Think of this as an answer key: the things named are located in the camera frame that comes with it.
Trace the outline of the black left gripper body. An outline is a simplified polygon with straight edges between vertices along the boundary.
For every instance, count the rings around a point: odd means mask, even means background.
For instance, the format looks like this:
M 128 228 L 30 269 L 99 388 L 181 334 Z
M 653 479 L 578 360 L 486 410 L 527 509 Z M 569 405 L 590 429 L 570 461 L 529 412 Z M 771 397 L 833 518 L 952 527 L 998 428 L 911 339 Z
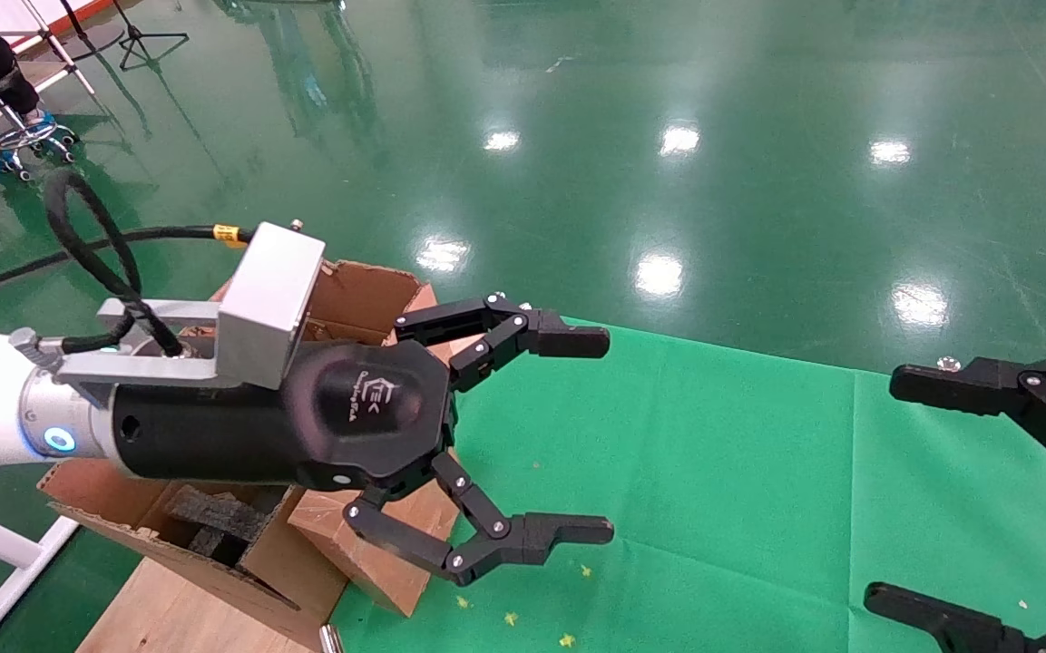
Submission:
M 451 369 L 416 342 L 306 342 L 277 390 L 120 385 L 112 428 L 138 478 L 410 493 L 454 442 Z

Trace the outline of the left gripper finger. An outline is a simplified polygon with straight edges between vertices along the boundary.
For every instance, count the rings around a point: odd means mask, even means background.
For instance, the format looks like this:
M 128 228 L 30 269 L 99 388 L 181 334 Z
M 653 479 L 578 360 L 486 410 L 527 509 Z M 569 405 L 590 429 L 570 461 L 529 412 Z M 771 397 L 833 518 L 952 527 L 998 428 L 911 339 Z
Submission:
M 501 293 L 410 311 L 396 318 L 394 334 L 397 342 L 415 340 L 424 347 L 472 339 L 449 358 L 454 392 L 468 392 L 522 353 L 599 359 L 611 346 L 605 326 L 573 326 L 555 311 L 525 308 Z
M 354 533 L 427 573 L 465 587 L 502 565 L 542 566 L 560 544 L 609 544 L 614 526 L 601 516 L 527 512 L 507 517 L 447 452 L 430 463 L 432 478 L 475 533 L 452 546 L 382 512 L 386 493 L 366 488 L 344 510 Z

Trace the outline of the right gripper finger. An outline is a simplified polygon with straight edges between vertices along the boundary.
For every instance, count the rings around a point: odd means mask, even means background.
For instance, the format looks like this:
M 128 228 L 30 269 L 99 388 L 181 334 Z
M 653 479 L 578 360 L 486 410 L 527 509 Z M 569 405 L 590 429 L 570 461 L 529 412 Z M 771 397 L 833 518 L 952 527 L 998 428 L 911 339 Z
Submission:
M 901 365 L 891 374 L 889 395 L 951 412 L 1008 416 L 1046 450 L 1046 359 L 974 358 L 957 369 Z
M 1032 638 L 990 613 L 895 584 L 868 584 L 865 608 L 884 620 L 920 629 L 937 641 L 942 652 L 1046 652 L 1046 633 Z

